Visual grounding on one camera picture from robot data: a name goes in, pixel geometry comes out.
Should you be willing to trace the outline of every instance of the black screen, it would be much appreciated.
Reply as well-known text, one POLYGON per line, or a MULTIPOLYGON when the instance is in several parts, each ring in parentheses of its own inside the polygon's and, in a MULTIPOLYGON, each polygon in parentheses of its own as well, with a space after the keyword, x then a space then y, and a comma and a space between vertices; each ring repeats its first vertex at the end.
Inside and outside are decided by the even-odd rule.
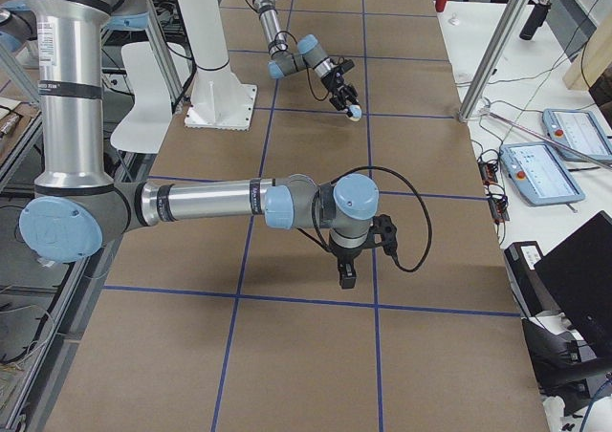
POLYGON ((535 271, 599 357, 612 356, 612 219, 595 215, 535 271))

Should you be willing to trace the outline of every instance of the white table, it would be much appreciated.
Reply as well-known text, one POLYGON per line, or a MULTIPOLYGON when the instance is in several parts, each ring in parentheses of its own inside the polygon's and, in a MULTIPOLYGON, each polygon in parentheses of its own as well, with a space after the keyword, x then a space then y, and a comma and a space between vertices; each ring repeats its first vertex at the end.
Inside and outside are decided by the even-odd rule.
MULTIPOLYGON (((504 5, 498 4, 449 2, 445 11, 439 14, 448 57, 453 66, 455 80, 460 85, 458 87, 460 97, 463 97, 468 90, 465 85, 461 84, 472 80, 503 10, 504 5), (449 22, 453 15, 455 20, 458 20, 458 24, 453 25, 449 22)), ((546 23, 535 33, 533 40, 525 41, 518 37, 520 28, 530 10, 531 8, 526 8, 496 66, 497 72, 491 81, 535 76, 552 68, 563 54, 563 49, 546 23)), ((593 103, 588 92, 570 91, 565 88, 562 77, 569 66, 570 62, 565 59, 550 73, 547 81, 529 104, 529 109, 578 109, 593 103)), ((544 78, 546 75, 532 80, 488 85, 484 96, 491 101, 505 100, 517 107, 525 108, 544 78)), ((521 115, 520 111, 502 103, 494 104, 492 110, 507 119, 519 119, 520 124, 540 134, 544 133, 539 113, 527 112, 521 115)), ((597 106, 592 106, 587 110, 595 113, 607 134, 612 134, 597 106)), ((482 124, 502 138, 508 131, 506 125, 493 119, 483 118, 482 124)), ((485 148, 497 149, 499 147, 499 140, 481 129, 478 121, 470 121, 469 126, 471 137, 485 148)), ((526 133, 513 130, 505 143, 535 140, 537 139, 526 133)), ((475 146, 474 151, 478 155, 479 147, 475 146)), ((568 167, 590 166, 589 163, 581 162, 568 164, 568 167)), ((610 172, 602 169, 585 171, 573 173, 573 177, 586 194, 584 201, 572 204, 578 211, 577 213, 572 212, 567 205, 529 206, 509 179, 505 179, 505 188, 510 201, 508 208, 510 222, 506 224, 506 236, 501 247, 505 248, 516 241, 536 240, 546 254, 595 213, 606 210, 612 214, 612 174, 610 172)))

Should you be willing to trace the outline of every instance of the electronic equipment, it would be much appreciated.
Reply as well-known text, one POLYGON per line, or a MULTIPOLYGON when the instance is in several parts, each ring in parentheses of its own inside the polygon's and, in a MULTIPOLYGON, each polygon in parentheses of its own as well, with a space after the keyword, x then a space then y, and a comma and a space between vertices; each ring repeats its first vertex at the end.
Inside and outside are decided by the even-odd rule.
MULTIPOLYGON (((548 136, 555 142, 572 147, 591 158, 612 162, 612 145, 592 112, 581 110, 546 109, 542 115, 548 136)), ((560 149, 563 159, 583 160, 560 149)))
POLYGON ((546 142, 502 145, 500 160, 531 205, 575 203, 585 197, 555 149, 546 142))
POLYGON ((598 357, 612 356, 612 219, 604 211, 535 264, 548 292, 598 357))

